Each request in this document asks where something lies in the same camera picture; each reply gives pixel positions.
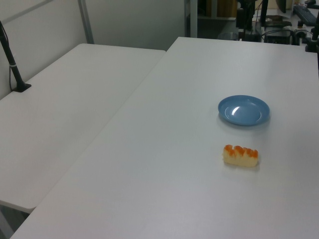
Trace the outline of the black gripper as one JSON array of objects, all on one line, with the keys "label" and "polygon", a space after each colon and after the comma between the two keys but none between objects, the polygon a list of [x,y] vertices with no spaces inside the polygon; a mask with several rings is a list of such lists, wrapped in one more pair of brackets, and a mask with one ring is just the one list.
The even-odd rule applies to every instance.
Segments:
[{"label": "black gripper", "polygon": [[[251,10],[248,8],[237,9],[236,15],[236,27],[239,29],[251,29],[252,28],[252,15]],[[242,41],[244,38],[244,32],[238,31],[238,40]],[[260,41],[259,34],[246,34],[246,41]]]}]

